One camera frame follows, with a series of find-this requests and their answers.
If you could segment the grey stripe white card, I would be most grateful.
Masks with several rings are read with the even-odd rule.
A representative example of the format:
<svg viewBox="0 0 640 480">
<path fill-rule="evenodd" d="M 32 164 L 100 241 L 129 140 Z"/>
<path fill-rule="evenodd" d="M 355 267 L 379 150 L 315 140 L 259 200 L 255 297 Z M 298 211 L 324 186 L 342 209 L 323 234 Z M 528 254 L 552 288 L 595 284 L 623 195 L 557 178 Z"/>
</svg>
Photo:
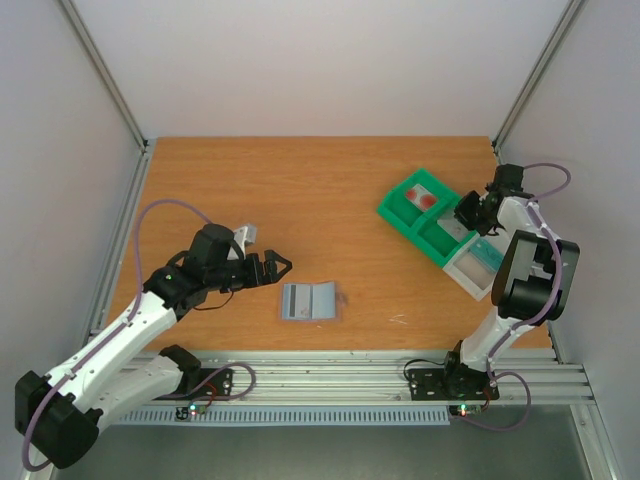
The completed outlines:
<svg viewBox="0 0 640 480">
<path fill-rule="evenodd" d="M 281 312 L 284 320 L 310 320 L 312 318 L 312 286 L 302 283 L 285 284 Z"/>
</svg>

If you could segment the pink leather card holder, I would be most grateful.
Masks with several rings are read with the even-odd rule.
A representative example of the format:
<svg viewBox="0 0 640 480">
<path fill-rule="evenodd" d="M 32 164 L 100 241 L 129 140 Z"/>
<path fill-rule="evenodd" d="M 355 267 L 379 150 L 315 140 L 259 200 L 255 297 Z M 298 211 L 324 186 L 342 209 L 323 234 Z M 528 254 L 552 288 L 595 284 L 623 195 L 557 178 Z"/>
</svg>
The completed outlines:
<svg viewBox="0 0 640 480">
<path fill-rule="evenodd" d="M 282 295 L 280 301 L 280 318 L 295 323 L 317 323 L 337 321 L 341 318 L 342 310 L 347 306 L 348 299 L 335 281 L 321 283 L 302 283 L 312 286 L 312 318 L 307 321 L 291 321 L 282 318 Z"/>
</svg>

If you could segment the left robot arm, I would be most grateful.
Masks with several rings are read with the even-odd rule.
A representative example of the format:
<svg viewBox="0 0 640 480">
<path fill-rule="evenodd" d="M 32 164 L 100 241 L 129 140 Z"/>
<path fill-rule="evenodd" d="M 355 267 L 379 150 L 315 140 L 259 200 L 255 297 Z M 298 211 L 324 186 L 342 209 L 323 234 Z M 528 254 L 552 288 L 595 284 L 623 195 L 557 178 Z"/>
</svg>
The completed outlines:
<svg viewBox="0 0 640 480">
<path fill-rule="evenodd" d="M 211 292 L 228 296 L 279 282 L 293 267 L 273 250 L 247 252 L 256 229 L 205 224 L 191 246 L 155 270 L 132 303 L 108 327 L 69 359 L 44 375 L 24 374 L 15 385 L 16 430 L 23 436 L 21 459 L 39 471 L 67 468 L 81 459 L 99 435 L 120 417 L 156 399 L 195 395 L 208 382 L 202 364 L 179 345 L 162 349 L 149 363 L 128 373 L 125 367 L 161 333 L 202 307 Z"/>
</svg>

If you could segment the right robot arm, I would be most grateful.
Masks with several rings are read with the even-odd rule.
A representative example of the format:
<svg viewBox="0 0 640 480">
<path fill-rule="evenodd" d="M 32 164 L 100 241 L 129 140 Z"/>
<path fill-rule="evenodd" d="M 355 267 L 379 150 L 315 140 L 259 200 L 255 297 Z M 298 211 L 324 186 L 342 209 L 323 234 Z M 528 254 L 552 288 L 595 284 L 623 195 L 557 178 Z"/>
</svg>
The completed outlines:
<svg viewBox="0 0 640 480">
<path fill-rule="evenodd" d="M 499 356 L 523 334 L 558 319 L 568 300 L 580 247 L 544 220 L 541 197 L 523 188 L 524 173 L 523 166 L 497 166 L 486 193 L 472 191 L 454 209 L 467 229 L 481 236 L 504 233 L 509 245 L 494 277 L 492 310 L 446 355 L 441 383 L 452 399 L 488 390 Z"/>
</svg>

